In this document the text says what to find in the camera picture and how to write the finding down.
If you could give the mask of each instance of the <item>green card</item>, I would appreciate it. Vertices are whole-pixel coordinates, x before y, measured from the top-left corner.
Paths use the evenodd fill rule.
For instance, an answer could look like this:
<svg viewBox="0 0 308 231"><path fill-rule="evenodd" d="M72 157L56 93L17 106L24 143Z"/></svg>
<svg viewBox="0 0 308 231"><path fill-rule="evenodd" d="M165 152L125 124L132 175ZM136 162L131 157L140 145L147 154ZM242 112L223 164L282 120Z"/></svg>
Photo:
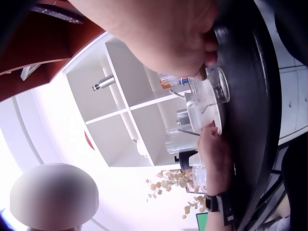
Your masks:
<svg viewBox="0 0 308 231"><path fill-rule="evenodd" d="M197 213L196 217L197 217L199 231L204 231L206 221L208 219L208 213Z"/></svg>

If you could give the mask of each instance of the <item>eucalyptus leaves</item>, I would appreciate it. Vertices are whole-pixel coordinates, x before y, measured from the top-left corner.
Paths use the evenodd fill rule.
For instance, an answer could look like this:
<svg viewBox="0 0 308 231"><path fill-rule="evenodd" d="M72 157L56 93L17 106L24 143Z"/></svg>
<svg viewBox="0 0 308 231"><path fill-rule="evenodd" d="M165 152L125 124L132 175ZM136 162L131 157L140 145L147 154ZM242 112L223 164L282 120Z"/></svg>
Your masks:
<svg viewBox="0 0 308 231"><path fill-rule="evenodd" d="M149 184L151 190L154 192L152 194L148 194L149 198L157 198L157 195L161 195L163 192L163 189L166 189L167 192L171 191L171 186L176 185L180 186L182 188L187 187L187 192L189 193L189 188L194 188L194 193L198 193L200 187L194 187L193 181L192 181L192 170L186 170L181 171L180 169L176 170L163 170L160 173L158 173L156 176L159 178L163 178L161 182L157 182L156 184L153 184L148 179L146 182ZM185 214L182 216L183 219L185 219L187 214L190 213L190 209L194 207L195 209L198 209L198 205L201 207L199 208L199 211L203 213L206 210L205 206L205 198L206 194L203 196L194 197L195 201L193 203L188 201L188 206L184 207Z"/></svg>

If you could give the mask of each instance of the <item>wrist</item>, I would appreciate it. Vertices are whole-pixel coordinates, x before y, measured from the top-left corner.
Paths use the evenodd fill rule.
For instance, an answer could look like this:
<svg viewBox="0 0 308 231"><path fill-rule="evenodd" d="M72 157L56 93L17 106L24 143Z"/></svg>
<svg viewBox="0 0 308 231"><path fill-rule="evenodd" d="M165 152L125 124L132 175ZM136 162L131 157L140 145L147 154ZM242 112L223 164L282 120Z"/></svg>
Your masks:
<svg viewBox="0 0 308 231"><path fill-rule="evenodd" d="M209 196L216 196L229 189L231 179L229 176L208 176L206 177L206 191Z"/></svg>

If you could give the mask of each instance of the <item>white cabinet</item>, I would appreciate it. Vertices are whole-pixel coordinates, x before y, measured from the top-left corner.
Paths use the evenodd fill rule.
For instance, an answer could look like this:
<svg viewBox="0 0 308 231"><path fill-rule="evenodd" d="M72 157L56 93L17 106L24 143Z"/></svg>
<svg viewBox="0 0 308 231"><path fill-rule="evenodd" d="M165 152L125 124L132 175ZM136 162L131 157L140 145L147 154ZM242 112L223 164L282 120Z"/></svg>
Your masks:
<svg viewBox="0 0 308 231"><path fill-rule="evenodd" d="M109 167L174 165L164 141L167 129L179 128L176 111L186 108L185 101L163 89L158 73L119 39L106 35L93 46L65 73L96 151ZM115 83L93 91L92 86L109 75L105 70ZM180 95L191 92L188 84L172 89ZM146 158L139 154L137 140Z"/></svg>
<svg viewBox="0 0 308 231"><path fill-rule="evenodd" d="M297 71L298 77L298 115L296 131L307 126L307 69Z"/></svg>
<svg viewBox="0 0 308 231"><path fill-rule="evenodd" d="M287 136L296 129L298 110L298 84L297 73L291 71L280 74L282 92L282 117L280 138Z"/></svg>

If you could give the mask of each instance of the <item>hand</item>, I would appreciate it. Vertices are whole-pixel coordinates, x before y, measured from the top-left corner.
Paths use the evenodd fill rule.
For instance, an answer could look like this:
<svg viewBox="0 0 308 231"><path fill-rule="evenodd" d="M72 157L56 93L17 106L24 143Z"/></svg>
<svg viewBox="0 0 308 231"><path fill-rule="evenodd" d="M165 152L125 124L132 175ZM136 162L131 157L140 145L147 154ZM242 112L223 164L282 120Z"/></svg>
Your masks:
<svg viewBox="0 0 308 231"><path fill-rule="evenodd" d="M215 0L70 0L153 71L205 79L217 61Z"/></svg>
<svg viewBox="0 0 308 231"><path fill-rule="evenodd" d="M226 191L234 174L229 144L217 133L214 121L205 126L198 139L198 152L206 168L209 196Z"/></svg>

